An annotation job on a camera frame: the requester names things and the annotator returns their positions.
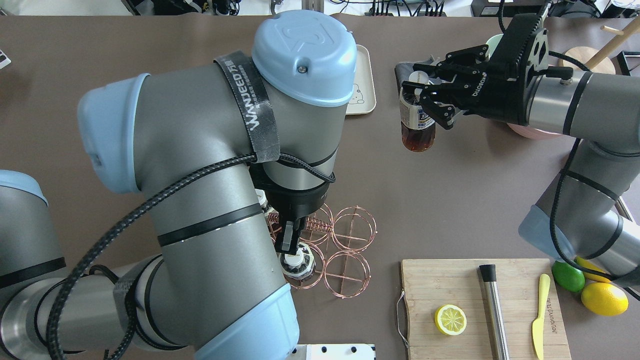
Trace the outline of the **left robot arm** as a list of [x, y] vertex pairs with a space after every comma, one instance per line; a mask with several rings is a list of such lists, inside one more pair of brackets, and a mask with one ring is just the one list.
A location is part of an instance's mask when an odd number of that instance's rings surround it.
[[357, 50], [337, 19], [265, 20], [251, 55], [87, 92], [94, 171], [146, 201], [73, 268], [38, 182], [1, 171], [1, 355], [64, 360], [132, 341], [197, 360], [284, 360], [300, 330], [277, 253], [318, 210], [352, 97]]

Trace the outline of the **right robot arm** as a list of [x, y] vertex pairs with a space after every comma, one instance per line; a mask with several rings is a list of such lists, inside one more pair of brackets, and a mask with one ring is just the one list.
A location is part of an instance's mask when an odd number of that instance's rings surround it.
[[400, 99], [442, 128], [480, 116], [575, 139], [519, 226], [546, 255], [639, 297], [639, 226], [613, 211], [639, 175], [639, 80], [550, 66], [546, 42], [399, 63]]

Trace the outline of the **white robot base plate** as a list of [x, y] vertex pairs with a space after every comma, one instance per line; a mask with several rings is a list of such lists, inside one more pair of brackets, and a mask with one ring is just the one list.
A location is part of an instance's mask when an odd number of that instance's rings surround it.
[[298, 344], [286, 360], [376, 360], [373, 344]]

